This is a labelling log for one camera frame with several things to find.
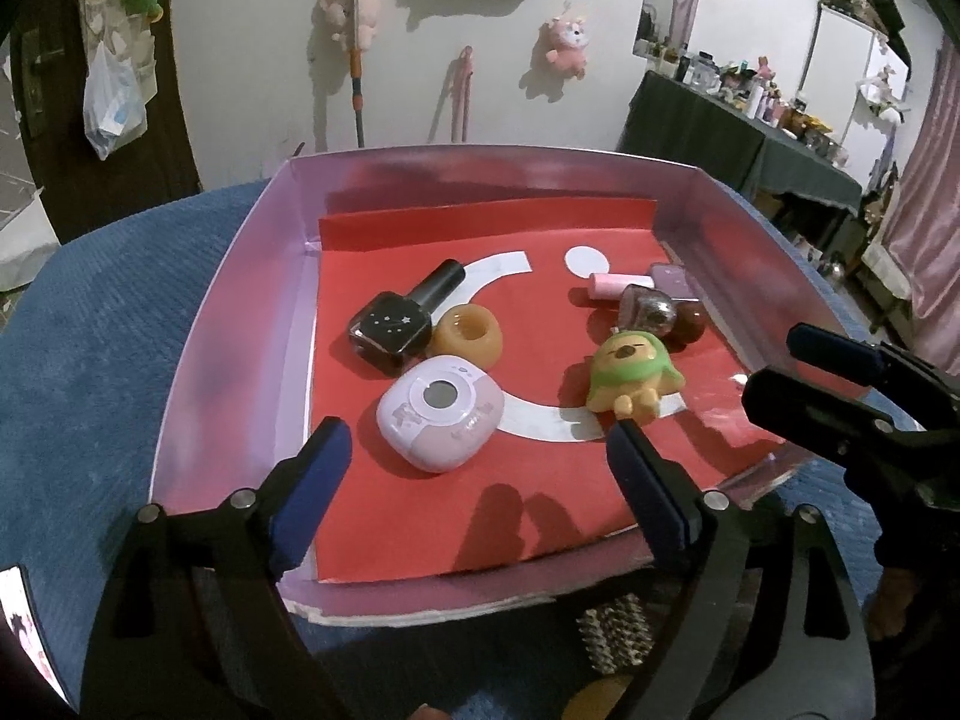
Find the plastic bag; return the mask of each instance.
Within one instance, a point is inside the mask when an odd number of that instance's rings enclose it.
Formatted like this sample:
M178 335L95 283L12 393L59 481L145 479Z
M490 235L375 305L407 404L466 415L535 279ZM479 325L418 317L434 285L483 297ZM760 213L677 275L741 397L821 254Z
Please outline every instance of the plastic bag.
M83 131L101 159L140 134L147 107L133 63L119 61L102 42L90 63L83 89Z

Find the duck figurine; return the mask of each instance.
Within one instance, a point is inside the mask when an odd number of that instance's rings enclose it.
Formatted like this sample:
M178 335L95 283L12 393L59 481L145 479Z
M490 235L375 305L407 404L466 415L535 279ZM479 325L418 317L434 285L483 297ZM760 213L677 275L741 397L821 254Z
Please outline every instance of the duck figurine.
M661 397L685 384L663 341L652 333L627 330L607 338L594 353L587 408L594 413L612 410L617 419L646 425L659 416Z

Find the orange ring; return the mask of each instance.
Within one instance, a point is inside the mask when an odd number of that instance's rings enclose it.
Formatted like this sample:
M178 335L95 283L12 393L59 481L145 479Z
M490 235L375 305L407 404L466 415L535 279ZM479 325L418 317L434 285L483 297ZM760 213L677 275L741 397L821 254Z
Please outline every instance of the orange ring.
M503 333L483 306L464 303L448 309L433 331L430 354L452 354L490 370L503 353Z

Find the wooden door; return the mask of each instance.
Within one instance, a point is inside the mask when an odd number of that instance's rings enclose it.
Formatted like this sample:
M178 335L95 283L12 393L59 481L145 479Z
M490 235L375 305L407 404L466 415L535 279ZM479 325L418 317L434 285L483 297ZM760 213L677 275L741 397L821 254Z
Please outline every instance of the wooden door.
M78 0L21 2L11 30L13 95L24 114L20 129L32 177L43 187L43 207L61 242L200 191L176 88L169 0L160 4L167 15L152 25L158 91L147 103L147 131L101 162L83 133L86 58ZM40 98L30 89L30 74ZM42 111L39 128L29 125L29 104Z

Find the dark green tablecloth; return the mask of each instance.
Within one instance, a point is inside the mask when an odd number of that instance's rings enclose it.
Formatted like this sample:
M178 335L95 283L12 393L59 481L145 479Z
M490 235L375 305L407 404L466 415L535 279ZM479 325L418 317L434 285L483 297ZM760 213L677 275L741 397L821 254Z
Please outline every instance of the dark green tablecloth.
M648 71L620 150L695 165L750 199L795 194L857 215L860 185L802 143L688 86Z

